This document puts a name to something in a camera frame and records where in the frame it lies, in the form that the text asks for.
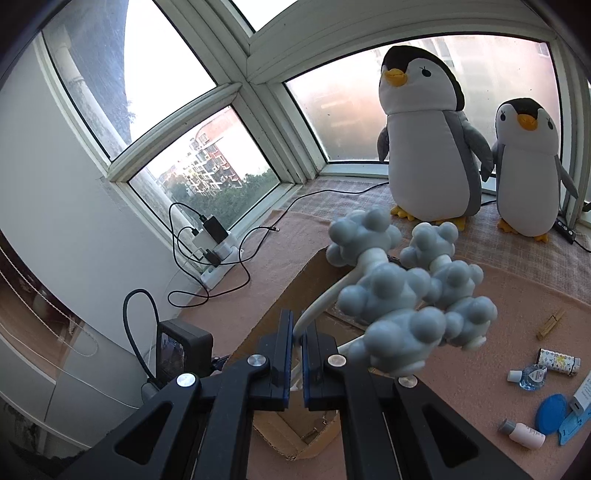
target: small display screen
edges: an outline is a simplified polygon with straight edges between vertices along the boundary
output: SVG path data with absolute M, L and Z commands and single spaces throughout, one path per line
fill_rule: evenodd
M 184 348 L 164 332 L 160 337 L 160 367 L 170 378 L 184 372 Z

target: large stuffed penguin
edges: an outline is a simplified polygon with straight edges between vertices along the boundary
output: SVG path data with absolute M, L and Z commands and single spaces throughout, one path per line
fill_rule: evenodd
M 388 116 L 378 157 L 390 153 L 392 214 L 451 220 L 463 230 L 480 210 L 480 175 L 472 152 L 492 169 L 491 149 L 462 111 L 464 95 L 443 61 L 422 48 L 395 46 L 382 62 L 379 101 Z

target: blue bottle cap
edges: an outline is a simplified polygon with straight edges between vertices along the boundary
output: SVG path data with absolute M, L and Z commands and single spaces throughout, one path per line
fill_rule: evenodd
M 535 429 L 544 435 L 557 432 L 566 418 L 568 402 L 563 394 L 546 398 L 535 414 Z

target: gray cap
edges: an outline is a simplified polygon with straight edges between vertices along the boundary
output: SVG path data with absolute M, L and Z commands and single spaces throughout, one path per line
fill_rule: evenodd
M 574 364 L 573 364 L 573 369 L 570 371 L 570 377 L 575 376 L 577 373 L 579 373 L 579 369 L 581 368 L 581 359 L 576 356 L 574 357 Z
M 517 424 L 514 421 L 509 420 L 509 419 L 505 419 L 505 421 L 499 427 L 499 432 L 509 435 L 509 434 L 513 433 L 513 430 L 515 430 L 515 427 L 517 427 Z

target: tree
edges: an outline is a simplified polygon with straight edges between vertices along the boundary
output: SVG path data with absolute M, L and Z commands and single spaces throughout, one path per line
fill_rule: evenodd
M 176 201 L 186 203 L 205 216 L 215 215 L 225 228 L 231 228 L 277 183 L 277 176 L 269 169 L 262 175 L 246 175 L 241 188 L 227 187 L 213 195 L 195 194 L 189 197 L 186 186 L 180 179 L 171 187 L 170 192 Z

